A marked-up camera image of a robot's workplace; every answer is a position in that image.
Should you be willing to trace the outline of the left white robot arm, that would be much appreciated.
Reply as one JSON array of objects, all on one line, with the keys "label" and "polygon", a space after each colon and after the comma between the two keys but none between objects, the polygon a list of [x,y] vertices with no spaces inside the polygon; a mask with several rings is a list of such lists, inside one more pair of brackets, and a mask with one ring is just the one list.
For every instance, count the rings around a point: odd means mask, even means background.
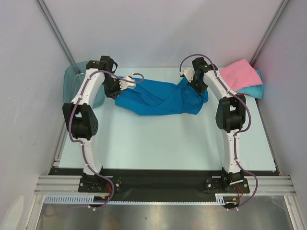
[{"label": "left white robot arm", "polygon": [[113,182],[102,175],[102,163],[94,150],[94,136],[99,124],[93,105],[101,86],[108,98],[116,99],[123,90],[120,80],[115,77],[117,63],[110,56],[101,56],[99,60],[90,60],[86,64],[85,77],[76,96],[70,103],[64,103],[62,111],[69,138],[79,144],[84,162],[79,192],[114,191]]}]

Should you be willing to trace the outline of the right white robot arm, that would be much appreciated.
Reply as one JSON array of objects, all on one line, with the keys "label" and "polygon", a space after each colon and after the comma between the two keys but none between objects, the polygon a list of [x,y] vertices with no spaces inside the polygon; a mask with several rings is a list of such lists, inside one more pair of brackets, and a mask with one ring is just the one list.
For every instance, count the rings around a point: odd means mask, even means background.
[{"label": "right white robot arm", "polygon": [[237,191],[244,181],[244,171],[240,163],[240,132],[246,121],[246,99],[239,96],[222,79],[216,66],[205,61],[204,55],[197,55],[192,61],[192,68],[181,72],[188,85],[199,95],[210,88],[218,100],[215,121],[222,131],[224,140],[224,166],[217,185],[208,182],[208,190]]}]

